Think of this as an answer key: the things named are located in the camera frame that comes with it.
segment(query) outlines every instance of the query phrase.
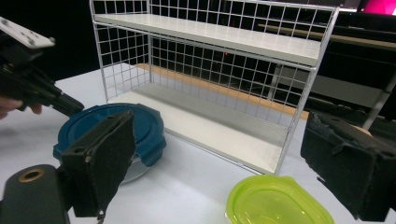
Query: white shelf board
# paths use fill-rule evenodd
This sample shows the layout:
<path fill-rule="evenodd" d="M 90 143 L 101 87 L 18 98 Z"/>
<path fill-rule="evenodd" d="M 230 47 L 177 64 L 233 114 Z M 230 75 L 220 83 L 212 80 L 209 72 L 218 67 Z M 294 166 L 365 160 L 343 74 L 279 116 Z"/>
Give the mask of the white shelf board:
<path fill-rule="evenodd" d="M 151 14 L 95 15 L 96 21 L 316 66 L 320 42 Z"/>
<path fill-rule="evenodd" d="M 158 110 L 169 133 L 265 174 L 275 172 L 288 130 L 152 83 L 109 102 L 142 104 Z M 221 120 L 211 117 L 219 112 Z"/>

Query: wooden strip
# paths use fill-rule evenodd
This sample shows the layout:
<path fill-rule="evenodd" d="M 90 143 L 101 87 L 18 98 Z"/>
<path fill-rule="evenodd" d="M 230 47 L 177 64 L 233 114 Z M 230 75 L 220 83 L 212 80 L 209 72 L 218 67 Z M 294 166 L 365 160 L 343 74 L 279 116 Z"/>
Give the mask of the wooden strip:
<path fill-rule="evenodd" d="M 149 65 L 147 63 L 138 63 L 135 65 L 138 68 L 142 68 L 145 70 L 149 70 Z M 208 81 L 196 78 L 196 77 L 189 77 L 187 75 L 184 75 L 182 73 L 174 72 L 172 70 L 166 69 L 166 68 L 161 68 L 156 65 L 152 65 L 151 67 L 151 72 L 155 74 L 159 74 L 165 77 L 170 77 L 174 80 L 178 80 L 181 82 L 189 83 L 191 85 L 200 87 L 200 88 L 205 88 L 211 91 L 219 92 L 224 95 L 229 95 L 232 96 L 236 99 L 241 99 L 247 102 L 250 102 L 255 105 L 261 105 L 267 108 L 274 109 L 276 111 L 280 111 L 282 113 L 294 116 L 296 109 L 294 107 L 288 106 L 288 105 L 282 105 L 276 102 L 271 102 L 266 99 L 262 99 L 257 96 L 249 95 L 241 91 L 236 91 L 230 88 L 222 87 L 218 84 L 215 83 L 210 83 Z M 301 119 L 307 120 L 309 113 L 306 111 L 303 111 L 301 114 Z"/>

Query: bottom shelf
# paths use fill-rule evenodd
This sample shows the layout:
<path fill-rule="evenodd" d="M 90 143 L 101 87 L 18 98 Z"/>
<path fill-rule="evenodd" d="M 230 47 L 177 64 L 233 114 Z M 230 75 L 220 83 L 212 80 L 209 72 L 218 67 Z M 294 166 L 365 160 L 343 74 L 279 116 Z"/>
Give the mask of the bottom shelf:
<path fill-rule="evenodd" d="M 110 103 L 158 110 L 165 130 L 260 173 L 273 174 L 288 128 L 149 83 Z"/>

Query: yellow-green plastic lid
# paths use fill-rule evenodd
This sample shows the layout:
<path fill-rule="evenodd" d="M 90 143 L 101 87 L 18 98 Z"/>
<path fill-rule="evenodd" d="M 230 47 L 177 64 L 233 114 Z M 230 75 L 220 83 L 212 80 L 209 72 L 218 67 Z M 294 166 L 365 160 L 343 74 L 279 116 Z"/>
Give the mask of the yellow-green plastic lid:
<path fill-rule="evenodd" d="M 328 224 L 329 212 L 289 176 L 254 175 L 235 185 L 226 216 L 233 224 Z"/>

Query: white shelf rack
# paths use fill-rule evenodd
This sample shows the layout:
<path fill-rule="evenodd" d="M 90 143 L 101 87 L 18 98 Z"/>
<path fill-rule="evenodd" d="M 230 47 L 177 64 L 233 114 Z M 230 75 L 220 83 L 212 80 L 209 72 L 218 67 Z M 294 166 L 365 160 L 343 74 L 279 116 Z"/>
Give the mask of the white shelf rack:
<path fill-rule="evenodd" d="M 110 103 L 150 106 L 169 133 L 253 172 L 278 172 L 298 120 L 307 116 L 304 104 L 338 8 L 91 0 L 91 10 Z M 301 71 L 307 79 L 297 78 Z"/>

